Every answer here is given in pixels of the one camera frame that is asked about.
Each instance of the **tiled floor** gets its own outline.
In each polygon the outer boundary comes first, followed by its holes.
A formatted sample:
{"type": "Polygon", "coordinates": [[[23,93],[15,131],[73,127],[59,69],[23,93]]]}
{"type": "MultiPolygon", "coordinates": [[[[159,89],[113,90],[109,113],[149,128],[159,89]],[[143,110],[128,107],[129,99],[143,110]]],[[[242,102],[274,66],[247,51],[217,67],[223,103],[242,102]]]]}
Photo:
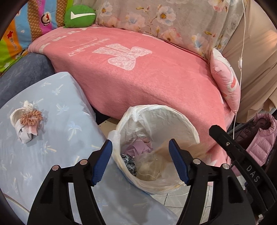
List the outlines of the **tiled floor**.
{"type": "MultiPolygon", "coordinates": [[[[119,122],[118,120],[110,118],[105,122],[101,123],[99,125],[99,128],[107,137],[110,131],[115,130],[118,122],[119,122]]],[[[243,178],[243,176],[238,177],[238,180],[241,186],[245,189],[244,187],[245,179],[243,178]]],[[[209,218],[211,203],[212,203],[212,191],[213,191],[213,187],[208,186],[207,193],[206,193],[206,200],[205,200],[200,223],[206,222],[209,218]]],[[[164,206],[166,206],[168,209],[173,211],[177,216],[180,216],[182,209],[185,205],[186,199],[188,197],[188,192],[189,192],[189,187],[183,186],[175,192],[172,192],[166,195],[152,195],[152,197],[156,199],[158,202],[160,202],[161,204],[163,204],[164,206]]]]}

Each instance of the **pink pillow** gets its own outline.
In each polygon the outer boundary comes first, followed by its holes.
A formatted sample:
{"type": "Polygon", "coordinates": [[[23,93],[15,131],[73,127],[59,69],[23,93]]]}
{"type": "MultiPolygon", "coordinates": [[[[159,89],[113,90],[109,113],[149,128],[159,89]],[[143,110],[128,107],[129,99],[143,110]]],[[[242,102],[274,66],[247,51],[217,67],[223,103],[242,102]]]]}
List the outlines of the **pink pillow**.
{"type": "Polygon", "coordinates": [[[217,50],[211,52],[211,73],[221,94],[233,113],[237,113],[240,102],[240,85],[237,76],[227,59],[217,50]]]}

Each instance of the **white check mark logo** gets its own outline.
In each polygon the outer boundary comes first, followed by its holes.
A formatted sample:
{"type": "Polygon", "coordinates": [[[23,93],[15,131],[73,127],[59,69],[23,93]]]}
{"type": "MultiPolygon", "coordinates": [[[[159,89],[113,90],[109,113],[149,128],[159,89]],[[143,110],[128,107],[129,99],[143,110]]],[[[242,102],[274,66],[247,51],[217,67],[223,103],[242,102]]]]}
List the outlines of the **white check mark logo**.
{"type": "Polygon", "coordinates": [[[95,13],[80,13],[80,14],[74,14],[74,13],[71,11],[70,19],[75,19],[75,18],[82,17],[82,16],[90,16],[90,15],[95,15],[95,13]]]}

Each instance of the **beige curtain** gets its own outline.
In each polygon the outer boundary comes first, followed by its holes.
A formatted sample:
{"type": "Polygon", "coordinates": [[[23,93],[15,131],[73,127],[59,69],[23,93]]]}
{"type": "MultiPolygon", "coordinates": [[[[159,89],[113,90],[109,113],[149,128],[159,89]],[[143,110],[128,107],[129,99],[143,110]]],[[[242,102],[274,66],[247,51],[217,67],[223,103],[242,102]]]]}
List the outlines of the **beige curtain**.
{"type": "MultiPolygon", "coordinates": [[[[245,16],[241,102],[237,115],[237,122],[243,123],[262,109],[270,111],[277,107],[277,30],[254,0],[248,0],[245,16]]],[[[238,79],[243,31],[244,17],[222,51],[238,79]]]]}

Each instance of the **pink fleece blanket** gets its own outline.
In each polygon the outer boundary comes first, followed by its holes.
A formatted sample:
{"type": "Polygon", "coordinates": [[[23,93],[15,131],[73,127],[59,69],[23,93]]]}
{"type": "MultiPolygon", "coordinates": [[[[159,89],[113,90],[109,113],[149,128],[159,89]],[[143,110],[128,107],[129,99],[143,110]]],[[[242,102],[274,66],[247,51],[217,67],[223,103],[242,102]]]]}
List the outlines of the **pink fleece blanket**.
{"type": "Polygon", "coordinates": [[[57,28],[35,40],[29,52],[45,54],[56,72],[68,71],[103,114],[120,119],[128,107],[143,104],[180,111],[209,147],[205,162],[226,162],[209,128],[226,130],[234,115],[198,55],[152,36],[98,26],[57,28]]]}

